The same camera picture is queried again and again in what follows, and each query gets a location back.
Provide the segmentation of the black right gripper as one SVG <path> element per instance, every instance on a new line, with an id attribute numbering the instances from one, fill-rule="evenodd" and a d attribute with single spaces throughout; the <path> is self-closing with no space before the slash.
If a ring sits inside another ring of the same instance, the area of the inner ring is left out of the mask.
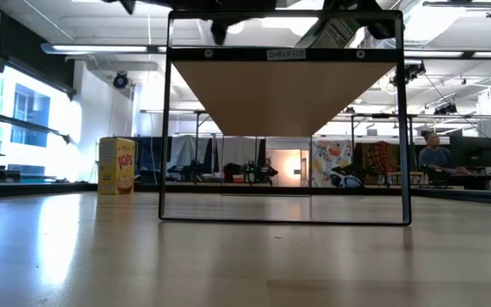
<path id="1" fill-rule="evenodd" d="M 325 10 L 381 10 L 376 0 L 325 0 Z M 396 24 L 393 20 L 371 20 L 367 30 L 375 39 L 396 37 Z"/>

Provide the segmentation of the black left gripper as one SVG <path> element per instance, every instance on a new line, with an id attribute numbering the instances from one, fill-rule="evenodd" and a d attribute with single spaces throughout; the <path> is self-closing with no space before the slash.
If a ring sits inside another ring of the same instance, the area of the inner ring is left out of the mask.
<path id="1" fill-rule="evenodd" d="M 276 8 L 275 0 L 160 0 L 174 10 L 213 11 L 213 10 L 269 10 Z M 228 24 L 224 20 L 211 23 L 211 35 L 215 44 L 224 44 L 229 29 L 243 29 L 244 20 L 232 20 Z"/>

